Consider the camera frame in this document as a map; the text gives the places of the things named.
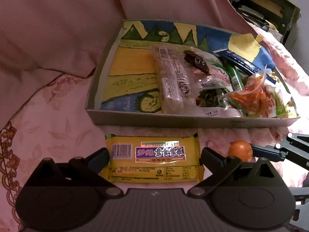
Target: white wall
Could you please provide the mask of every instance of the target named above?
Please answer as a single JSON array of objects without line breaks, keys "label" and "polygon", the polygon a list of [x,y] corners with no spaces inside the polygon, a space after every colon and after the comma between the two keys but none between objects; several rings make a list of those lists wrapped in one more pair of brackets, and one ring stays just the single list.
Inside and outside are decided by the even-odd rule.
[{"label": "white wall", "polygon": [[285,44],[299,65],[309,74],[309,0],[291,0],[300,7],[301,18]]}]

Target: yellow wrapper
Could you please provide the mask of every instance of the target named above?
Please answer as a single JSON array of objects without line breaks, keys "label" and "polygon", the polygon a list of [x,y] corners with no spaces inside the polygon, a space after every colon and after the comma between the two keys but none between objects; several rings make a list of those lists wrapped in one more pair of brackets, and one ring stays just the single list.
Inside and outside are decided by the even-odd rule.
[{"label": "yellow wrapper", "polygon": [[194,137],[106,135],[109,166],[101,176],[110,182],[171,183],[203,180],[200,144]]}]

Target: orange ball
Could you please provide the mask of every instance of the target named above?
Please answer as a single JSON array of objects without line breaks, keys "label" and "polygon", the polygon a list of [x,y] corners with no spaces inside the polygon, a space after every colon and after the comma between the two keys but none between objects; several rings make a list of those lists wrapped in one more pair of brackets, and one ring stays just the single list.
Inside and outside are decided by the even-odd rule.
[{"label": "orange ball", "polygon": [[253,151],[250,144],[244,140],[238,140],[231,144],[228,156],[236,156],[242,162],[249,162],[252,159]]}]

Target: box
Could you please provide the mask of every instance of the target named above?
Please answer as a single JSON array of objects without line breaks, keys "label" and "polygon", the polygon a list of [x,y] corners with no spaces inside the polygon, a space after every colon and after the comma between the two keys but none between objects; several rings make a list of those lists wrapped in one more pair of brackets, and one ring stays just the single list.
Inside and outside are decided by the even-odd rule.
[{"label": "box", "polygon": [[[191,27],[184,39],[183,34],[177,32],[178,29],[182,29],[185,25]],[[157,32],[155,39],[158,37],[158,41],[148,41],[150,37],[154,36],[154,32]],[[110,70],[115,54],[119,48],[129,48],[133,46],[137,49],[147,49],[154,44],[180,44],[185,46],[186,44],[196,44],[196,47],[202,50],[212,52],[215,49],[222,49],[228,46],[228,40],[231,35],[237,35],[234,32],[218,29],[210,26],[203,25],[191,25],[182,22],[170,22],[170,21],[156,21],[156,20],[126,20],[121,23],[118,34],[110,41],[106,46],[102,60],[97,66],[86,100],[85,110],[97,125],[117,125],[117,126],[139,126],[139,127],[165,127],[165,128],[259,128],[259,127],[279,127],[290,126],[298,118],[239,118],[239,117],[197,117],[187,115],[169,115],[160,113],[148,113],[148,112],[129,112],[129,111],[117,111],[117,110],[100,110],[102,98],[105,93],[106,84],[111,76]],[[222,41],[218,41],[216,37],[219,36]],[[259,64],[259,62],[268,62],[273,64],[269,54],[261,47],[257,60],[253,63]],[[138,75],[145,75],[143,73],[143,67],[139,66],[141,70]],[[283,81],[278,70],[273,68],[276,75]]]}]

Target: shallow box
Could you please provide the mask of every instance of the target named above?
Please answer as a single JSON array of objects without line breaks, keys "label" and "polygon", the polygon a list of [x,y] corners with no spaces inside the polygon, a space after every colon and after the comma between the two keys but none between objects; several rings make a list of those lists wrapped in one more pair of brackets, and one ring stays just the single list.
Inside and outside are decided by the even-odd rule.
[{"label": "shallow box", "polygon": [[[115,36],[114,39],[112,39],[110,43],[106,46],[102,60],[95,70],[89,88],[85,109],[95,124],[169,128],[258,128],[290,126],[299,118],[298,115],[296,118],[197,117],[187,115],[100,110],[100,105],[102,101],[101,99],[102,95],[104,94],[106,83],[109,77],[112,61],[120,44],[121,38],[123,37],[124,23],[122,23],[119,27],[119,34]],[[207,27],[208,29],[221,31],[226,34],[236,34],[234,32],[217,29],[210,26],[197,27]],[[283,79],[281,78],[277,68],[274,68],[273,71],[283,82]]]}]

